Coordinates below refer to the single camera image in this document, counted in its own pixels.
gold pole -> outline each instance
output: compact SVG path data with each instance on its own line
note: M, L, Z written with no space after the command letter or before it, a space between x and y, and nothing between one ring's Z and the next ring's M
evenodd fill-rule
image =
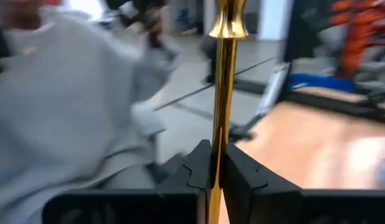
M214 185L209 203L209 224L219 223L221 205L222 161L229 139L229 122L232 89L237 54L237 40L248 36L244 24L244 7L247 0L219 0L217 18L210 36L217 41L216 95L213 121L212 174Z

gray floor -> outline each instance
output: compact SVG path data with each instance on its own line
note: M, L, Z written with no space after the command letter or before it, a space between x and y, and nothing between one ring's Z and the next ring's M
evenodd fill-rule
M171 81L150 100L153 106L159 107L157 113L168 128L159 137L158 162L165 162L180 152L187 154L200 140L212 139L214 87L205 88L202 83L209 69L208 62L199 53L200 38L184 36L175 39L183 48L182 64ZM240 74L244 79L266 82L276 63L274 56L278 54L279 46L276 42L240 41L236 72L266 61ZM231 122L247 123L254 117L259 101L259 96L235 91Z

